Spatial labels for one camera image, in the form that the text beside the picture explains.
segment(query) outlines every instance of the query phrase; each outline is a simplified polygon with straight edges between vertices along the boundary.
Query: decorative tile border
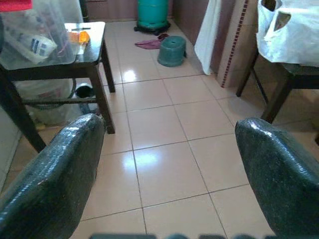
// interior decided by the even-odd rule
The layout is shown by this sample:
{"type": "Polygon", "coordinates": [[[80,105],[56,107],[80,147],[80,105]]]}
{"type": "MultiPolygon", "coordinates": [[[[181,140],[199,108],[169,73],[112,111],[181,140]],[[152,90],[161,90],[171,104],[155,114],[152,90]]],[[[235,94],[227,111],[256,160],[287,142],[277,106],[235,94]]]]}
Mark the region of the decorative tile border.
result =
{"type": "Polygon", "coordinates": [[[226,66],[223,82],[221,84],[222,88],[225,87],[225,84],[226,84],[226,81],[227,81],[227,77],[228,77],[229,69],[230,69],[230,66],[231,66],[231,63],[232,63],[232,60],[233,60],[233,56],[234,56],[234,52],[235,52],[235,49],[236,49],[237,41],[239,39],[240,31],[241,31],[241,28],[243,26],[243,21],[244,21],[246,12],[247,12],[248,3],[249,3],[249,0],[245,0],[244,5],[243,5],[243,9],[242,9],[242,12],[241,12],[240,20],[239,20],[239,23],[238,23],[238,26],[237,26],[236,34],[235,34],[235,37],[234,37],[234,40],[233,40],[231,52],[230,52],[230,55],[228,57],[228,62],[227,62],[227,66],[226,66]]]}

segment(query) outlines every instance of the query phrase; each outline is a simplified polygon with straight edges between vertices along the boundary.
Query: wheeled base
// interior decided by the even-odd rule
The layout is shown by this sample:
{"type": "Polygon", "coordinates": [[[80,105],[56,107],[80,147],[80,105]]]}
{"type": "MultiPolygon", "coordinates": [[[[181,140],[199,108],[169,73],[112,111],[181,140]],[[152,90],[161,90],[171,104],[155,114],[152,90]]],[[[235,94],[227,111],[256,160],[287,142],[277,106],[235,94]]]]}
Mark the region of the wheeled base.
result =
{"type": "Polygon", "coordinates": [[[169,28],[170,28],[170,23],[168,22],[166,26],[155,28],[155,29],[137,25],[136,27],[134,27],[134,31],[153,33],[155,36],[158,36],[162,32],[167,31],[169,28]]]}

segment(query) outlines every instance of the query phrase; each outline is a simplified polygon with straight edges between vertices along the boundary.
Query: pink cloth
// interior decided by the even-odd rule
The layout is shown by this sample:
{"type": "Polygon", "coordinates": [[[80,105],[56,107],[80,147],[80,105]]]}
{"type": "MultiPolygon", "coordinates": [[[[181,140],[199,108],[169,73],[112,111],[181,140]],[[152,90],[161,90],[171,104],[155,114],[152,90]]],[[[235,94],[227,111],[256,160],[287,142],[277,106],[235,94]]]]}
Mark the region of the pink cloth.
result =
{"type": "Polygon", "coordinates": [[[32,0],[0,0],[0,12],[32,9],[32,0]]]}
{"type": "Polygon", "coordinates": [[[135,43],[135,45],[137,47],[147,49],[147,50],[159,49],[161,42],[168,36],[169,36],[168,34],[162,34],[156,40],[141,41],[141,42],[135,43]]]}

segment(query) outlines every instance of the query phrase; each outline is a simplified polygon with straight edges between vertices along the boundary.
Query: plastic bag on floor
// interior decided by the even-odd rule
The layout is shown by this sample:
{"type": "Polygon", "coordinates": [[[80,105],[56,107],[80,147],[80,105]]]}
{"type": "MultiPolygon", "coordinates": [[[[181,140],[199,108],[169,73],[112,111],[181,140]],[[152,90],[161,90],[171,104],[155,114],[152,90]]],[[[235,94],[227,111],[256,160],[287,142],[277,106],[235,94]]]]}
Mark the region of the plastic bag on floor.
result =
{"type": "Polygon", "coordinates": [[[258,25],[258,50],[267,60],[319,66],[319,0],[259,0],[258,25]]]}

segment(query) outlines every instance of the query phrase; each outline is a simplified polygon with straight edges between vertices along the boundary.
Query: tiled floor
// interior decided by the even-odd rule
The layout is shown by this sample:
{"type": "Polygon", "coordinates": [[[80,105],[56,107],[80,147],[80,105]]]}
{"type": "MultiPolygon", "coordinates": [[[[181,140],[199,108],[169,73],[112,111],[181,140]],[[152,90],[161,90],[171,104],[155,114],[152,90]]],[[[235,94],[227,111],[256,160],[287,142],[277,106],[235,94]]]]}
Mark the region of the tiled floor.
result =
{"type": "MultiPolygon", "coordinates": [[[[105,135],[98,176],[73,239],[92,233],[150,233],[160,239],[183,233],[231,238],[271,234],[248,184],[236,147],[237,120],[259,117],[264,103],[253,84],[243,97],[204,76],[187,42],[185,63],[167,68],[158,50],[134,43],[154,39],[133,32],[134,22],[107,23],[106,42],[116,93],[106,93],[116,125],[105,135]]],[[[173,24],[170,35],[182,32],[173,24]]],[[[265,83],[268,93],[276,83],[265,83]]],[[[276,118],[319,159],[316,130],[319,95],[293,92],[276,118]]],[[[58,128],[41,132],[50,141],[58,128]]],[[[22,138],[6,187],[36,156],[22,138]]]]}

